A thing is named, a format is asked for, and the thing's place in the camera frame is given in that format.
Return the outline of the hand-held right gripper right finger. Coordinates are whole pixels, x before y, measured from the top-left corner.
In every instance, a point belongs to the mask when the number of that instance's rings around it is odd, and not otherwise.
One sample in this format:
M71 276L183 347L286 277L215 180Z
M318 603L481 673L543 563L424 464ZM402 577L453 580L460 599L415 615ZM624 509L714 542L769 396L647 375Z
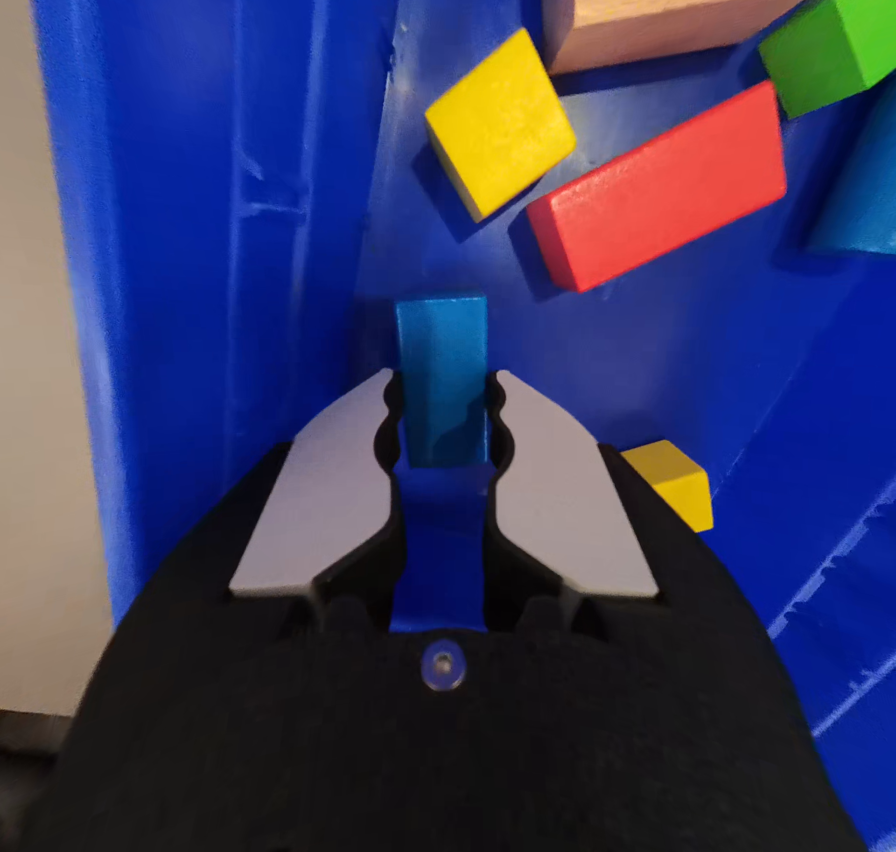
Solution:
M652 600L658 585L599 443L506 369L489 377L489 566L517 600L555 591Z

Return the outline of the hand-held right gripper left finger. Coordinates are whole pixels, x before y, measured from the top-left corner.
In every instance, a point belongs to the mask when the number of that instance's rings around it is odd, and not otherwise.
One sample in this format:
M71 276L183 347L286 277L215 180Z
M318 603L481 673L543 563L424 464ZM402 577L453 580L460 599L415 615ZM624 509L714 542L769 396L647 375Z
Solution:
M391 597L407 558L400 375L382 369L294 438L230 580L236 597Z

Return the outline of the red wooden block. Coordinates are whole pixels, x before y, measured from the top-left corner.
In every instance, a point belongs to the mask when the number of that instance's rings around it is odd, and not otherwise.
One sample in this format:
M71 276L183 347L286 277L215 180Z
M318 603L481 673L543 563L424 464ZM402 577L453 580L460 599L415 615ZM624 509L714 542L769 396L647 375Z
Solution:
M778 98L765 80L526 207L547 272L583 293L780 200Z

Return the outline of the blue plastic bin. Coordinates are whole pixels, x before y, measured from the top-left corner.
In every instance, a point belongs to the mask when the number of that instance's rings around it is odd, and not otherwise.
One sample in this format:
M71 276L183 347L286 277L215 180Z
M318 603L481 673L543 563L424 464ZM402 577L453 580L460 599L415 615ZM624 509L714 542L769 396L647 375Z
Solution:
M708 533L834 783L894 849L894 256L811 253L893 81L784 123L782 203L583 296L521 204L476 231L424 96L539 0L32 0L113 615L261 454L395 353L391 300L489 299L490 354L704 466Z

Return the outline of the blue wooden cylinder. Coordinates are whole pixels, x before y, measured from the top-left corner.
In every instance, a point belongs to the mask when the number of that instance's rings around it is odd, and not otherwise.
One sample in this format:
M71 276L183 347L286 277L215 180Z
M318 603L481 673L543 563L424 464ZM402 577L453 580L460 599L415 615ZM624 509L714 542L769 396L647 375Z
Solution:
M890 79L809 236L812 251L895 254L895 84Z

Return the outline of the natural wooden block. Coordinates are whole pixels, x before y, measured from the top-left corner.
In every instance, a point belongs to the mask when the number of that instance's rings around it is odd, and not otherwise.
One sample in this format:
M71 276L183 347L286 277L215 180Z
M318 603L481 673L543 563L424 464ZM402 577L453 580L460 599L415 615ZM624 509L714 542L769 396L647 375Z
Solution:
M804 0L542 0L551 76L729 47Z

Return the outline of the green wooden cube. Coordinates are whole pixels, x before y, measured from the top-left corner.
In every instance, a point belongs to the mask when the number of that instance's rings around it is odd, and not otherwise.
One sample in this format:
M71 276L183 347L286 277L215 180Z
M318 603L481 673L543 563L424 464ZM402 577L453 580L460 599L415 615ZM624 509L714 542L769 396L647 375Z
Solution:
M895 0L805 0L758 51L788 119L801 117L894 71Z

